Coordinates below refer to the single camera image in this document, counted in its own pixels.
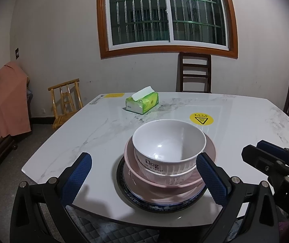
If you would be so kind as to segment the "light bamboo chair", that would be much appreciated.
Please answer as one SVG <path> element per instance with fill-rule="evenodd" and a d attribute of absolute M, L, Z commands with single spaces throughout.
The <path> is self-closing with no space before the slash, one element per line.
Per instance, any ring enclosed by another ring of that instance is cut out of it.
<path fill-rule="evenodd" d="M 84 104 L 81 99 L 79 82 L 80 80 L 76 78 L 74 80 L 48 87 L 52 100 L 52 110 L 54 113 L 54 123 L 52 125 L 54 130 L 60 128 L 83 108 Z M 59 103 L 62 110 L 61 114 L 59 114 L 57 110 L 55 90 L 59 90 Z"/>

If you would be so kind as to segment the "green tissue box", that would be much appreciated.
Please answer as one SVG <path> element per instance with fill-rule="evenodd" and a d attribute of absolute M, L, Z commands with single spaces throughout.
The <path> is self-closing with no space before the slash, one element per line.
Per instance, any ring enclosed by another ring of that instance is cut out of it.
<path fill-rule="evenodd" d="M 132 94 L 126 98 L 125 109 L 127 111 L 143 115 L 159 103 L 159 94 L 151 86 Z"/>

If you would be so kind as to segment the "wood framed window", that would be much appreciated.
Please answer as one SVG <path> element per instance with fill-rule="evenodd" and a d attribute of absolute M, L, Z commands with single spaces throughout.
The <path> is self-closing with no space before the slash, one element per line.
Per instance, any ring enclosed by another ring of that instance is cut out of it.
<path fill-rule="evenodd" d="M 101 58 L 201 53 L 236 59 L 232 0 L 96 0 Z"/>

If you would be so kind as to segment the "blue floral plate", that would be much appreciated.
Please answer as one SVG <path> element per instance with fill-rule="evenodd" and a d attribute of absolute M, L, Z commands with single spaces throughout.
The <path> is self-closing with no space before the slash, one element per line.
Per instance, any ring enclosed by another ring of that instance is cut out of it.
<path fill-rule="evenodd" d="M 206 191 L 204 183 L 185 192 L 167 193 L 163 189 L 152 191 L 136 181 L 122 157 L 116 169 L 116 182 L 121 195 L 130 204 L 152 213 L 174 213 L 195 204 Z"/>

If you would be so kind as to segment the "white pink Rabbit bowl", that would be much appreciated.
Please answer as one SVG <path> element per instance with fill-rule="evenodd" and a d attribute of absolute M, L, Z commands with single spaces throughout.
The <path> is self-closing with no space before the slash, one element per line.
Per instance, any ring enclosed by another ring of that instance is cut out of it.
<path fill-rule="evenodd" d="M 166 185 L 166 186 L 177 186 L 177 185 L 188 185 L 191 183 L 200 183 L 202 182 L 202 178 L 198 173 L 196 166 L 192 167 L 188 171 L 179 174 L 160 174 L 155 173 L 152 170 L 149 170 L 142 165 L 142 163 L 137 158 L 135 149 L 133 150 L 134 158 L 138 163 L 140 171 L 146 177 L 147 180 L 157 183 L 159 185 Z"/>

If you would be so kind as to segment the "yellow warning sticker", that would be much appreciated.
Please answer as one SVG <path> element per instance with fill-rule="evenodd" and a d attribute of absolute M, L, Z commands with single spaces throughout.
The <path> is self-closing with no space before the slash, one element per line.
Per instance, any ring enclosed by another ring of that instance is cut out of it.
<path fill-rule="evenodd" d="M 191 114 L 189 119 L 200 126 L 208 126 L 214 123 L 214 119 L 210 115 L 199 112 Z"/>

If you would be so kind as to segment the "white rose plate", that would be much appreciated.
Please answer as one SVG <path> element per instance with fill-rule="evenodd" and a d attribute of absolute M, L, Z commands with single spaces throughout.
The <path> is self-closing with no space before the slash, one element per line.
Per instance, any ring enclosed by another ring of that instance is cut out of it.
<path fill-rule="evenodd" d="M 205 188 L 205 184 L 200 182 L 188 188 L 159 188 L 140 180 L 128 169 L 123 166 L 123 177 L 126 187 L 131 195 L 147 203 L 156 205 L 175 205 L 193 199 Z"/>

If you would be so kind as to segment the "dark wooden chair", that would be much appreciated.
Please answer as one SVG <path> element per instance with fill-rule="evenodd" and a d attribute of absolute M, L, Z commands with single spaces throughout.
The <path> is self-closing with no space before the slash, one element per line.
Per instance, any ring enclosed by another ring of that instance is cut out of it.
<path fill-rule="evenodd" d="M 185 90 L 186 83 L 203 84 L 200 91 Z M 210 54 L 180 52 L 176 78 L 176 92 L 211 93 L 212 59 Z"/>

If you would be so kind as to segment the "white blue ribbed bowl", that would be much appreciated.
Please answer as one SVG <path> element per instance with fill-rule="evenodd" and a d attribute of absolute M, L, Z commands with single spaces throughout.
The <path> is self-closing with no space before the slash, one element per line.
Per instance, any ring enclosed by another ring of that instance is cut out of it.
<path fill-rule="evenodd" d="M 206 136 L 196 126 L 180 120 L 161 119 L 147 122 L 132 136 L 134 147 L 144 156 L 161 161 L 177 161 L 200 154 Z"/>

